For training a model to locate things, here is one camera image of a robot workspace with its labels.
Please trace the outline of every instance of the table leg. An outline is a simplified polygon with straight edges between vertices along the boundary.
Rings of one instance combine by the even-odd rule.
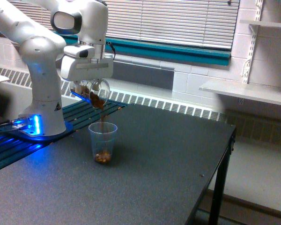
[[[210,211],[209,222],[208,222],[209,225],[216,225],[219,219],[230,154],[231,154],[231,144],[229,145],[225,153],[225,156],[217,170],[215,186],[214,186],[214,194],[212,198],[211,211]]]

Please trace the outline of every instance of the window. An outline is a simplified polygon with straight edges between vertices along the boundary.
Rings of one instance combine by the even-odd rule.
[[[240,0],[105,1],[109,7],[107,40],[117,52],[229,64]],[[52,30],[50,12],[31,4],[10,2]],[[77,42],[77,37],[65,39],[69,44]]]
[[[106,0],[108,37],[232,47],[239,0]]]

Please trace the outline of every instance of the shelf bracket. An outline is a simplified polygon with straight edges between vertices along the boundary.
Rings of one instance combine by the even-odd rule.
[[[251,31],[252,31],[252,33],[253,33],[253,35],[257,35],[257,33],[258,33],[258,25],[254,25],[254,24],[249,24],[249,26],[250,26],[250,29],[251,29]]]
[[[263,1],[264,0],[256,0],[256,16],[255,16],[255,21],[260,21],[261,18],[261,13],[262,13],[262,7],[263,7]],[[254,55],[254,50],[255,50],[255,44],[256,44],[256,39],[258,35],[258,25],[253,25],[249,24],[250,29],[252,31],[252,37],[251,37],[251,44],[250,44],[250,50],[249,50],[249,55],[247,58],[247,61],[244,63],[243,71],[242,71],[242,78],[243,78],[243,83],[248,83],[249,82],[249,75],[251,71],[251,66],[252,66],[252,61],[253,61],[253,55]],[[238,103],[240,105],[244,104],[243,99],[239,99]]]

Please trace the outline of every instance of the black table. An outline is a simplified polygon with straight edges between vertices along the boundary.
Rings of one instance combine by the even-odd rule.
[[[0,225],[188,224],[218,168],[216,224],[234,126],[138,105],[108,120],[108,166],[92,160],[85,127],[0,170]]]

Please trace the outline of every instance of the warning label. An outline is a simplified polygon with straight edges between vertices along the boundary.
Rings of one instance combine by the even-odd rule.
[[[55,110],[54,110],[54,111],[58,111],[58,110],[61,110],[61,107],[60,107],[59,102],[57,103],[57,105],[56,105],[56,107],[55,107]]]

